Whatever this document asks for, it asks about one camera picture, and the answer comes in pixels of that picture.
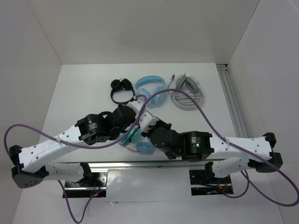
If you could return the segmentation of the pink blue cat-ear headphones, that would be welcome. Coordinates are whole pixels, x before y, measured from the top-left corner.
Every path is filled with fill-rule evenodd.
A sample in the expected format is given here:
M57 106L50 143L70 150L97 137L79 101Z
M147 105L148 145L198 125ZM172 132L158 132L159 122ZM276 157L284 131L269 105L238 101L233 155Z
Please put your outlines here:
M136 142L134 144L128 144L125 148L139 155L153 155L156 151L156 148L150 142Z

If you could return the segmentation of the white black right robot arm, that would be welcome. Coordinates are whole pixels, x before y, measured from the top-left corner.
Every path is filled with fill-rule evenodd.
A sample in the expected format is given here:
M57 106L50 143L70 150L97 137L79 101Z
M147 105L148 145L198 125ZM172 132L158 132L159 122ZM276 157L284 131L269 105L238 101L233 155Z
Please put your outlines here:
M171 129L171 124L160 120L141 126L141 130L141 135L170 160L205 161L204 178L209 183L246 169L272 173L283 165L281 154L273 151L276 144L273 133L253 139L221 139L209 132L178 133Z

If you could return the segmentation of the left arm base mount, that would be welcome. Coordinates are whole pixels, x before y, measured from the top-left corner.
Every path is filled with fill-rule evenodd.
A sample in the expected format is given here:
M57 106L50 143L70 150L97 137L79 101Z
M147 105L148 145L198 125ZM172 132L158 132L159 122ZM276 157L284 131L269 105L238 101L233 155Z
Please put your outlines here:
M68 198L104 198L107 195L107 169L92 171L92 179L80 185L79 183L65 181L64 189Z

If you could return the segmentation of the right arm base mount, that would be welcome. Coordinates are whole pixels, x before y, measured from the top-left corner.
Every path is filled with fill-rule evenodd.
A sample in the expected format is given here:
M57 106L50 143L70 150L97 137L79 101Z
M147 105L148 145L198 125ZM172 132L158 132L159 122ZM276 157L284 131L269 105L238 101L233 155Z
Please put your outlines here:
M192 196L222 195L224 189L226 194L234 193L229 175L206 179L204 170L189 170L189 176Z

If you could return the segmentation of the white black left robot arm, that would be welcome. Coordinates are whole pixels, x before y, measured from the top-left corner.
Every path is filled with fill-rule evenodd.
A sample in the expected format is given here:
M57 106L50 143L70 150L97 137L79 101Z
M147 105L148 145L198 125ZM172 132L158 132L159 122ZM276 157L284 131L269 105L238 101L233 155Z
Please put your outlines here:
M88 163L58 163L55 160L79 148L117 139L135 121L135 116L132 108L120 105L113 112L89 114L68 130L37 145L10 147L10 159L14 164L12 179L21 189L46 180L89 185L94 176Z

